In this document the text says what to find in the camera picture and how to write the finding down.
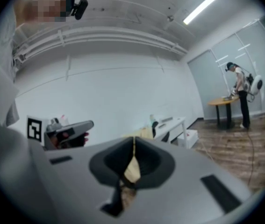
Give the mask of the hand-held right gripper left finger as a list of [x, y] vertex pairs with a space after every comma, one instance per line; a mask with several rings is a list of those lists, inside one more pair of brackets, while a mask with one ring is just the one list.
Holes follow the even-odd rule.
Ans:
[[133, 157], [133, 138], [105, 142], [89, 161], [89, 169], [100, 184], [117, 186]]

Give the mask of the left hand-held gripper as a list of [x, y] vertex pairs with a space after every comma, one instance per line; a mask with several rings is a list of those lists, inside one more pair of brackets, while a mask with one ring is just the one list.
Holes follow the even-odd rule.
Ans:
[[39, 142], [45, 150], [83, 147], [93, 121], [70, 124], [65, 116], [41, 119], [27, 116], [27, 138]]

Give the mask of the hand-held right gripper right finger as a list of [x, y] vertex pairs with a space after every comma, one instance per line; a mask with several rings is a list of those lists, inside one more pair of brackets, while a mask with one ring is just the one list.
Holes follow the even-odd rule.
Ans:
[[137, 189], [156, 189], [162, 186], [175, 171], [175, 146], [164, 142], [136, 137], [135, 157], [140, 168]]

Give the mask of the person's left hand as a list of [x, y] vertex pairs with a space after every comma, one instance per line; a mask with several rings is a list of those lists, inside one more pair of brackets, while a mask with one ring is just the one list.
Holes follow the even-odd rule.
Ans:
[[82, 136], [80, 136], [78, 140], [81, 141], [81, 144], [76, 145], [76, 146], [73, 146], [69, 142], [60, 144], [57, 136], [52, 136], [50, 140], [56, 149], [67, 149], [67, 148], [73, 148], [73, 147], [83, 147], [86, 144], [86, 142], [89, 140], [88, 136], [89, 136], [89, 133], [84, 133]]

